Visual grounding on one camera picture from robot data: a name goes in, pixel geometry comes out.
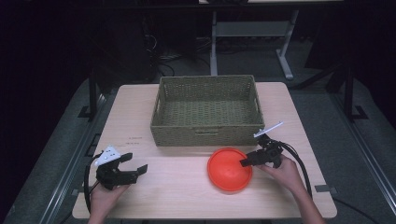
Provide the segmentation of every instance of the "orange bowl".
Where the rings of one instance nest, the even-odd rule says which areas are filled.
[[[212,183],[226,191],[243,189],[252,176],[251,166],[243,167],[240,162],[246,157],[245,153],[233,147],[215,151],[207,162]]]

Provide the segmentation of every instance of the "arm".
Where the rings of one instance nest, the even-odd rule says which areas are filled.
[[[91,193],[91,214],[89,224],[102,224],[111,209],[116,205],[121,194],[129,188],[130,185],[115,187],[113,190],[105,189],[98,184]]]
[[[258,165],[257,167],[271,175],[281,186],[290,190],[294,200],[298,204],[303,223],[325,223],[317,206],[305,189],[295,161],[292,161],[284,155],[280,155],[280,159],[282,163],[277,169],[267,165]]]

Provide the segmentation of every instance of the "human hand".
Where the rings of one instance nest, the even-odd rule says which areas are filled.
[[[116,205],[121,194],[129,187],[130,185],[122,185],[115,187],[113,190],[108,190],[98,184],[91,193],[91,215],[88,223],[104,223],[105,218]]]
[[[256,167],[271,175],[281,186],[290,190],[293,194],[299,190],[305,190],[296,162],[283,154],[280,155],[280,160],[281,164],[278,168],[272,168],[265,164]]]

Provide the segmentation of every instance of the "dark floor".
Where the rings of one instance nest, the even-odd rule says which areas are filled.
[[[279,81],[288,86],[298,84],[319,72],[304,68],[304,62],[311,47],[309,41],[292,42],[287,59],[295,75],[294,80],[287,81],[283,75],[275,49],[281,39],[265,42],[259,46],[249,46],[235,54],[219,54],[220,75],[250,74],[256,81]],[[208,53],[199,55],[208,62]],[[209,67],[204,61],[196,62],[179,59],[167,63],[175,70],[176,76],[206,76]],[[163,67],[163,72],[171,71]],[[160,76],[153,83],[158,83]],[[378,186],[375,175],[369,168],[370,162],[363,157],[361,144],[356,140],[350,125],[356,127],[380,164],[386,177],[393,186],[396,184],[396,132],[389,125],[381,111],[373,103],[370,92],[355,80],[353,105],[360,105],[368,119],[356,120],[354,124],[345,120],[337,102],[342,99],[342,92],[329,94],[324,87],[327,78],[299,91],[290,91],[291,97],[304,125],[308,139],[317,156],[319,166],[327,184],[334,188],[333,197],[349,203],[363,213],[377,220],[378,223],[396,223],[396,216],[389,206],[383,190]],[[43,150],[35,169],[26,181],[21,193],[14,203],[5,223],[60,223],[71,212],[77,198],[74,189],[82,184],[83,169],[89,160],[85,157],[92,139],[100,137],[117,94],[115,89],[105,96],[104,102],[94,121],[78,118],[83,106],[89,104],[88,81],[81,84],[76,91],[64,115],[54,130],[51,139]],[[75,165],[70,171],[68,165]],[[62,182],[63,177],[70,177],[70,182]],[[51,203],[50,199],[59,199]],[[362,214],[341,203],[335,203],[338,215],[328,223],[374,223]],[[65,223],[86,223],[73,217]],[[141,220],[108,220],[107,223],[141,223]],[[259,220],[152,220],[149,223],[260,223]],[[299,219],[273,220],[273,223],[301,223]]]

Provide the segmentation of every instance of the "wicker basket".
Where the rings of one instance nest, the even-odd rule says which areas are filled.
[[[263,127],[253,76],[161,78],[150,124],[159,147],[253,146]]]

